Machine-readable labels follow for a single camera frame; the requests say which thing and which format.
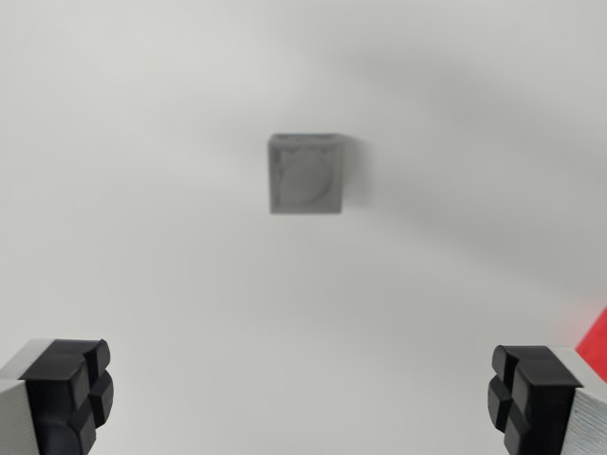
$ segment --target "black rubber gripper pad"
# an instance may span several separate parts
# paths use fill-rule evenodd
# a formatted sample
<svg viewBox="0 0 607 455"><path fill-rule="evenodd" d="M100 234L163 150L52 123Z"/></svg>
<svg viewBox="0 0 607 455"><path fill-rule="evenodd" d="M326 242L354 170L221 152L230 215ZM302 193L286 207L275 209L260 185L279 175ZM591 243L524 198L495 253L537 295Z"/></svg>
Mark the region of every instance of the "black rubber gripper pad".
<svg viewBox="0 0 607 455"><path fill-rule="evenodd" d="M107 343L58 339L21 376L40 455L86 455L114 396Z"/></svg>
<svg viewBox="0 0 607 455"><path fill-rule="evenodd" d="M511 455L559 455L581 384L545 346L498 346L488 388L493 425Z"/></svg>

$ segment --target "white wall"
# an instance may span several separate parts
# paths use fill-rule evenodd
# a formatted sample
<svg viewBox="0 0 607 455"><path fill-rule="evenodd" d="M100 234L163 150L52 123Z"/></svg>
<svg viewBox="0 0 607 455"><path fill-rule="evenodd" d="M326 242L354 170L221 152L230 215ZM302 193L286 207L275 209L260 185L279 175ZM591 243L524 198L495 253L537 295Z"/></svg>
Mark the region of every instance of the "white wall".
<svg viewBox="0 0 607 455"><path fill-rule="evenodd" d="M605 291L600 2L4 0L0 362L104 337L96 455L503 454L496 344ZM336 132L344 213L270 216Z"/></svg>

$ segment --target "robotic hand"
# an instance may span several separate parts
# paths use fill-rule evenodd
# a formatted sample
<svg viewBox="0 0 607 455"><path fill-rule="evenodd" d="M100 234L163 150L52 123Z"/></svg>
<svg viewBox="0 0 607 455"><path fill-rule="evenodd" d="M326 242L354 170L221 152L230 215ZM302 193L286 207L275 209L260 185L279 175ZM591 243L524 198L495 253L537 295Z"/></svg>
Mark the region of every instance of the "robotic hand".
<svg viewBox="0 0 607 455"><path fill-rule="evenodd" d="M577 350L498 346L488 388L510 455L607 454L607 310Z"/></svg>
<svg viewBox="0 0 607 455"><path fill-rule="evenodd" d="M34 339L0 370L0 455L86 455L112 409L104 340Z"/></svg>

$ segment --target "gray cube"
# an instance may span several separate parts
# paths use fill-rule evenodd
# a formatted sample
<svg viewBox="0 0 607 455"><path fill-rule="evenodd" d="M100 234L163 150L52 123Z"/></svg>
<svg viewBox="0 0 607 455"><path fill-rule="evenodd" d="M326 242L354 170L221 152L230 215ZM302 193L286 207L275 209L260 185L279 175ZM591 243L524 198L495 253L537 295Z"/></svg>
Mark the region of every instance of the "gray cube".
<svg viewBox="0 0 607 455"><path fill-rule="evenodd" d="M340 213L345 138L274 135L268 143L272 213Z"/></svg>

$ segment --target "red patch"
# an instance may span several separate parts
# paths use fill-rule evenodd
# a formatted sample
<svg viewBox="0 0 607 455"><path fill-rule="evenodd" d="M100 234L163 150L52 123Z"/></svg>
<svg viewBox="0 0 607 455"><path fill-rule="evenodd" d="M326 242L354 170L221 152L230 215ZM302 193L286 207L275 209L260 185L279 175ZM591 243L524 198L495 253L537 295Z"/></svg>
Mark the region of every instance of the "red patch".
<svg viewBox="0 0 607 455"><path fill-rule="evenodd" d="M607 381L607 308L577 348L578 354Z"/></svg>

